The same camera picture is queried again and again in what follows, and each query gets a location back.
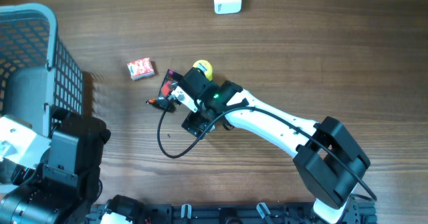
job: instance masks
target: yellow ball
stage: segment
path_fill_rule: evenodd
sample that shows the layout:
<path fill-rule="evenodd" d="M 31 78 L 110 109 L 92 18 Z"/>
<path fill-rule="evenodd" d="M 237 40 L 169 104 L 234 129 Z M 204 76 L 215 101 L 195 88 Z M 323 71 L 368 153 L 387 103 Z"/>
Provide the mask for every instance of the yellow ball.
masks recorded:
<path fill-rule="evenodd" d="M 205 77 L 210 81 L 213 80 L 213 66 L 207 60 L 198 60 L 193 64 L 193 67 L 202 70 Z"/>

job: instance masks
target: yellow object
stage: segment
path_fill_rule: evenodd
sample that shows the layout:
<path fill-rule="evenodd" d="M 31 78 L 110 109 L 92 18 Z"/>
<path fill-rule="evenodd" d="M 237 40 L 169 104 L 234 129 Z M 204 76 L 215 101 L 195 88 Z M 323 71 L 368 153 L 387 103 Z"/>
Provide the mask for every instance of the yellow object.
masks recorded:
<path fill-rule="evenodd" d="M 193 64 L 193 67 L 202 70 L 205 77 L 210 81 L 213 80 L 213 66 L 207 60 L 198 60 Z"/>

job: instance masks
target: cable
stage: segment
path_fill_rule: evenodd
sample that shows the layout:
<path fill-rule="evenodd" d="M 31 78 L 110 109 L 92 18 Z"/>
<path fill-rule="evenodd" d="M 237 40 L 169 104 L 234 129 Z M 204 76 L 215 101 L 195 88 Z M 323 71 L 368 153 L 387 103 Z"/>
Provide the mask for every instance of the cable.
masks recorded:
<path fill-rule="evenodd" d="M 372 192 L 372 190 L 370 190 L 370 188 L 366 185 L 366 183 L 358 176 L 355 174 L 355 172 L 351 169 L 349 169 L 348 166 L 346 166 L 335 154 L 333 154 L 331 152 L 331 150 L 329 150 L 327 147 L 325 147 L 324 145 L 322 145 L 321 143 L 319 143 L 317 140 L 315 140 L 312 136 L 310 136 L 308 133 L 304 132 L 303 130 L 301 130 L 300 128 L 294 126 L 293 124 L 291 124 L 290 122 L 288 122 L 287 120 L 284 120 L 283 118 L 280 118 L 279 116 L 272 114 L 271 112 L 268 112 L 266 110 L 262 110 L 260 108 L 256 108 L 256 107 L 249 107 L 249 106 L 244 106 L 244 107 L 236 107 L 233 109 L 230 109 L 228 111 L 225 111 L 223 113 L 221 113 L 220 115 L 218 115 L 218 117 L 216 117 L 211 123 L 209 123 L 207 125 L 207 127 L 205 127 L 205 129 L 202 131 L 202 133 L 199 135 L 198 138 L 196 138 L 196 140 L 189 146 L 187 147 L 187 149 L 185 151 L 183 151 L 182 153 L 178 154 L 178 155 L 170 155 L 168 154 L 164 148 L 162 147 L 161 144 L 161 125 L 162 125 L 162 120 L 165 116 L 165 114 L 167 113 L 167 111 L 165 110 L 162 113 L 162 116 L 159 120 L 159 125 L 158 125 L 158 131 L 157 131 L 157 137 L 158 137 L 158 144 L 159 144 L 159 148 L 162 151 L 162 153 L 164 155 L 166 155 L 169 158 L 179 158 L 182 157 L 183 155 L 187 154 L 193 147 L 195 147 L 195 145 L 200 141 L 200 139 L 202 139 L 202 137 L 204 137 L 204 135 L 208 132 L 208 130 L 211 129 L 211 127 L 217 123 L 223 116 L 225 116 L 226 114 L 230 113 L 230 112 L 234 112 L 234 111 L 238 111 L 238 110 L 251 110 L 251 111 L 257 111 L 257 112 L 261 112 L 263 114 L 267 114 L 268 116 L 271 116 L 272 118 L 282 122 L 283 124 L 287 125 L 288 127 L 290 127 L 291 129 L 295 130 L 298 134 L 302 134 L 303 136 L 305 136 L 306 138 L 308 138 L 310 141 L 312 141 L 314 144 L 316 144 L 318 147 L 320 147 L 321 149 L 323 149 L 325 152 L 327 152 L 327 154 L 329 154 L 330 156 L 332 156 L 347 172 L 349 172 L 349 174 L 363 187 L 363 189 L 372 197 L 372 199 L 374 201 L 377 201 L 377 197 L 376 195 Z"/>

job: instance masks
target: wooden table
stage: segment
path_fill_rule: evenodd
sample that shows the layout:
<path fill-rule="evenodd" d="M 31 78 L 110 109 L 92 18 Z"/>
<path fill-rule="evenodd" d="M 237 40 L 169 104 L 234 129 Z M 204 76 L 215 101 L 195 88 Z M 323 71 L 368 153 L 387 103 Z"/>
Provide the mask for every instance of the wooden table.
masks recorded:
<path fill-rule="evenodd" d="M 292 159 L 246 131 L 216 130 L 177 160 L 160 152 L 161 111 L 145 101 L 167 69 L 184 74 L 204 59 L 218 82 L 296 116 L 341 120 L 371 160 L 364 180 L 379 197 L 379 223 L 426 223 L 427 0 L 243 0 L 235 15 L 214 14 L 213 0 L 0 0 L 26 2 L 55 11 L 86 72 L 86 113 L 112 131 L 99 202 L 116 194 L 176 205 L 314 200 Z M 144 57 L 157 75 L 133 82 L 126 63 Z M 171 153 L 193 141 L 180 127 L 187 112 L 165 118 Z"/>

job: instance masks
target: dark red package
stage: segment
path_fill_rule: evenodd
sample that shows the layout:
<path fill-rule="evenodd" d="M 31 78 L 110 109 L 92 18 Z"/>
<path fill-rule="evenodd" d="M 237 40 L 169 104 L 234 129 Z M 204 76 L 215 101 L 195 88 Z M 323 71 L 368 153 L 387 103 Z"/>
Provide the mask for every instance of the dark red package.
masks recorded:
<path fill-rule="evenodd" d="M 163 79 L 162 86 L 160 87 L 159 95 L 156 98 L 147 100 L 146 103 L 156 108 L 160 108 L 161 110 L 174 112 L 175 107 L 173 102 L 168 100 L 168 97 L 179 85 L 179 81 L 182 77 L 182 75 L 174 72 L 173 70 L 168 70 L 165 78 Z"/>

